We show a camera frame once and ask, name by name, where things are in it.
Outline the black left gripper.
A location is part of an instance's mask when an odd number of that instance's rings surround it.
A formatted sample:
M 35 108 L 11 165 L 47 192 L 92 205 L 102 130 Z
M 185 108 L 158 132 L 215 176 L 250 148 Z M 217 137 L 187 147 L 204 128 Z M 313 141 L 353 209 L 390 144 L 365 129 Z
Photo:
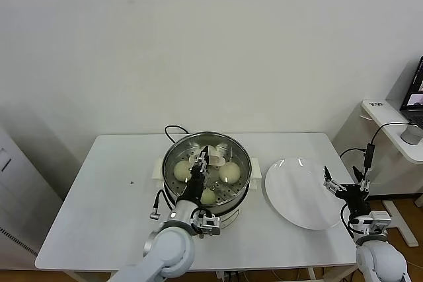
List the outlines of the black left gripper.
M 206 145 L 201 154 L 191 155 L 189 157 L 191 179 L 188 181 L 185 190 L 183 191 L 183 200 L 191 201 L 192 203 L 200 203 L 200 199 L 206 183 L 208 175 L 206 168 L 209 163 L 209 146 Z

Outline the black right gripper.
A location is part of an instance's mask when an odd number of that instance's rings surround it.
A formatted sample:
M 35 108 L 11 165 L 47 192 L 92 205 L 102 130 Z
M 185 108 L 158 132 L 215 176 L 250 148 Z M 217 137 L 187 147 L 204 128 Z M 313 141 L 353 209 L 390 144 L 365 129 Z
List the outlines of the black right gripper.
M 352 170 L 358 184 L 343 184 L 342 187 L 332 179 L 328 168 L 324 166 L 324 187 L 336 195 L 337 198 L 343 199 L 346 202 L 350 212 L 349 220 L 370 214 L 369 203 L 365 201 L 367 192 L 369 191 L 370 181 L 355 166 L 352 167 Z

